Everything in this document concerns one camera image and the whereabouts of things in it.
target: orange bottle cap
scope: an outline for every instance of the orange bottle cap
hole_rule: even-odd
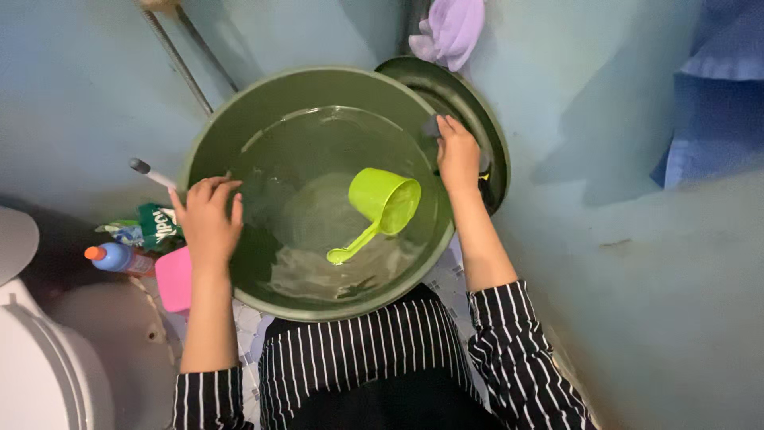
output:
[[[106,249],[100,246],[91,246],[85,250],[85,258],[91,260],[103,260],[106,258]]]

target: hand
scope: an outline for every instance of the hand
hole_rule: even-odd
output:
[[[224,177],[202,179],[194,184],[180,203],[175,190],[169,189],[180,225],[189,244],[191,267],[196,270],[227,270],[236,242],[241,235],[241,193],[234,196],[231,219],[225,214],[228,195],[241,181]]]
[[[451,116],[438,115],[438,167],[445,189],[453,194],[478,188],[480,147],[470,132]]]

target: blue cloth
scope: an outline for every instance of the blue cloth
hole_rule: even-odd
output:
[[[764,167],[764,2],[707,0],[675,75],[674,138],[651,178],[676,188]]]

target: green plastic scoop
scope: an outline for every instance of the green plastic scoop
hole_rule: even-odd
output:
[[[350,183],[348,200],[371,225],[347,248],[327,252],[326,259],[331,264],[342,264],[377,233],[398,234],[416,213],[421,197],[422,187],[415,179],[375,168],[358,172]]]

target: tiled floor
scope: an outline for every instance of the tiled floor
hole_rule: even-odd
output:
[[[428,287],[435,291],[451,312],[456,325],[461,333],[463,346],[466,348],[466,340],[474,333],[472,328],[469,305],[465,296],[464,269],[461,266],[461,250],[458,239],[455,236],[449,248],[422,279]],[[257,390],[259,378],[257,377],[257,360],[260,356],[265,328],[273,320],[273,317],[265,315],[249,308],[238,300],[233,301],[234,318],[236,320],[236,332],[238,336],[239,360],[244,365],[244,417],[254,422],[259,428],[260,416],[260,393]],[[176,335],[179,339],[185,337],[185,321],[177,315],[166,315],[168,338]],[[475,385],[487,399],[487,393],[482,379],[474,370],[473,380]]]

